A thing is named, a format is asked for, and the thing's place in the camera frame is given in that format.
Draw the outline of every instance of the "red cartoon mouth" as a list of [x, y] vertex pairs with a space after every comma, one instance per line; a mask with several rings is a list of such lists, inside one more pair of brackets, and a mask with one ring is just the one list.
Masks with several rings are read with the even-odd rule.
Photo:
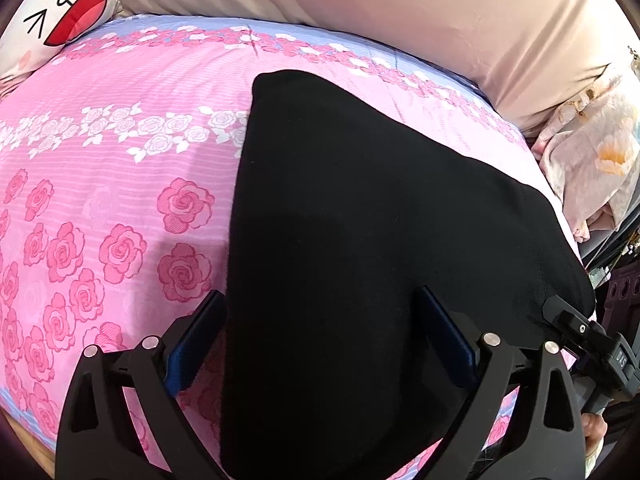
[[107, 0], [76, 0], [45, 40], [46, 46], [61, 46], [89, 30], [100, 19]]

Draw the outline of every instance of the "pillow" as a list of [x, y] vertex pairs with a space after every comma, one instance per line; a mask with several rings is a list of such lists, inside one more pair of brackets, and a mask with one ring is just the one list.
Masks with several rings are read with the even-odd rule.
[[609, 65], [558, 107], [532, 147], [578, 242], [617, 230], [638, 183], [640, 81], [630, 65]]
[[133, 13], [306, 23], [381, 41], [462, 74], [535, 135], [639, 43], [615, 0], [121, 0]]
[[4, 30], [0, 22], [0, 97], [14, 90], [65, 44], [120, 10], [118, 0], [18, 0], [17, 4]]

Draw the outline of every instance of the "fabric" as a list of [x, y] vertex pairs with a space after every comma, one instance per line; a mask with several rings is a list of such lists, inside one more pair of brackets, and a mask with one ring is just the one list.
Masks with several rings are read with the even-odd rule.
[[[561, 203], [517, 129], [428, 64], [310, 27], [114, 20], [65, 47], [0, 103], [0, 404], [50, 449], [85, 345], [133, 348], [193, 310], [208, 288], [224, 289], [251, 85], [284, 68], [316, 73], [539, 190], [577, 253]], [[469, 229], [461, 236], [474, 236]], [[214, 457], [223, 349], [221, 340], [178, 397]], [[129, 400], [143, 447], [162, 464]], [[504, 401], [492, 442], [504, 434], [513, 401]], [[410, 480], [431, 451], [394, 479]]]
[[596, 450], [587, 457], [586, 464], [585, 464], [585, 474], [584, 474], [585, 478], [588, 478], [589, 475], [595, 469], [596, 463], [598, 462], [598, 457], [602, 453], [603, 447], [604, 447], [604, 439], [600, 440]]
[[0, 30], [0, 98], [119, 10], [118, 0], [24, 0]]
[[558, 107], [532, 147], [578, 242], [616, 230], [636, 192], [640, 81], [628, 61]]
[[415, 322], [422, 285], [525, 348], [559, 337], [547, 298], [594, 310], [539, 191], [318, 76], [258, 76], [229, 238], [221, 459], [233, 478], [385, 479], [444, 436], [466, 393]]
[[535, 136], [639, 43], [615, 0], [122, 0], [133, 13], [306, 23], [381, 41], [479, 84]]

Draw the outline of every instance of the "cartoon pillow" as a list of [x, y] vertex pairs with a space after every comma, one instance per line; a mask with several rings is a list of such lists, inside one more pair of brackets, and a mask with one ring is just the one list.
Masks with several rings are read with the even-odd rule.
[[23, 0], [0, 30], [0, 98], [119, 10], [119, 0]]

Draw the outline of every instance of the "black fabric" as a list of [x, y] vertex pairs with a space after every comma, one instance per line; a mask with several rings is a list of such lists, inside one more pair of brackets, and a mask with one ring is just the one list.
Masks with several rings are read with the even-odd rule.
[[427, 284], [537, 348], [593, 291], [547, 199], [315, 75], [263, 74], [231, 217], [222, 463], [237, 480], [375, 480], [446, 432], [454, 388], [412, 319]]

